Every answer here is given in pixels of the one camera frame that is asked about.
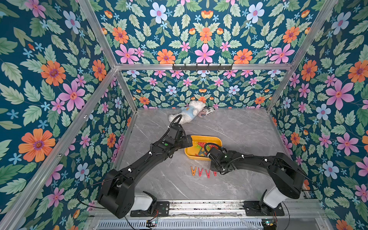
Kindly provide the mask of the yellow plastic storage box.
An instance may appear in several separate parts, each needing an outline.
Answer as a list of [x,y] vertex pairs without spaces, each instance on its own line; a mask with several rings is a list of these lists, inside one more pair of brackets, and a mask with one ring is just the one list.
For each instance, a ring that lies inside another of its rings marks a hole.
[[222,147],[222,141],[217,137],[192,135],[192,146],[185,148],[186,156],[191,160],[210,161],[205,151],[205,144],[215,143]]

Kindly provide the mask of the orange clothespin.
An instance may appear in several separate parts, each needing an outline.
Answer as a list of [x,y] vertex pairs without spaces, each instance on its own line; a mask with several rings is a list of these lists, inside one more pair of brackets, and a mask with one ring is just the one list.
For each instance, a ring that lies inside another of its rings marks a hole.
[[197,170],[197,167],[196,166],[191,166],[191,174],[192,174],[192,176],[195,176],[196,175],[196,170]]

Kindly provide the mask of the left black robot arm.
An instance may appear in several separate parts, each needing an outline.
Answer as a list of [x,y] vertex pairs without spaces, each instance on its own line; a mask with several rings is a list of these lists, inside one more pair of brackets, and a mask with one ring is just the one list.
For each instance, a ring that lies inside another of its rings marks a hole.
[[149,192],[136,193],[136,184],[154,167],[171,158],[179,149],[193,145],[180,124],[183,115],[176,116],[165,134],[150,145],[149,151],[133,164],[117,171],[111,170],[103,180],[97,199],[98,204],[117,218],[125,217],[131,211],[147,216],[155,215],[157,198]]

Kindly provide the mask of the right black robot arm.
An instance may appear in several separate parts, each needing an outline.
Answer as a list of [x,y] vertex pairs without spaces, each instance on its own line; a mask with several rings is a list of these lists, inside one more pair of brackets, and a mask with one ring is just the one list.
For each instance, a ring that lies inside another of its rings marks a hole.
[[215,143],[204,145],[212,170],[222,175],[235,170],[248,170],[271,177],[274,186],[265,191],[258,202],[260,209],[276,209],[286,199],[299,199],[306,173],[287,155],[257,156],[226,150]]

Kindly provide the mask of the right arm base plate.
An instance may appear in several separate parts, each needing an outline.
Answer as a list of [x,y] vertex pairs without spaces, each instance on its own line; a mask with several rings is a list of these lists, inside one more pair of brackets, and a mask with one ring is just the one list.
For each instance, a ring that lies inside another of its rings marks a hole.
[[246,215],[251,217],[285,216],[285,212],[281,204],[279,204],[276,208],[271,208],[262,202],[256,200],[249,200],[243,202],[243,208],[245,210]]

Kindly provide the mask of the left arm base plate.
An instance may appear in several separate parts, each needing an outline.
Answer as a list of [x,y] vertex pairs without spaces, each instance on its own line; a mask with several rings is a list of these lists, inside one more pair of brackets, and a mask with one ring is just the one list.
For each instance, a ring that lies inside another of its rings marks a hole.
[[130,212],[131,217],[168,217],[170,210],[169,201],[157,201],[148,210],[135,210]]

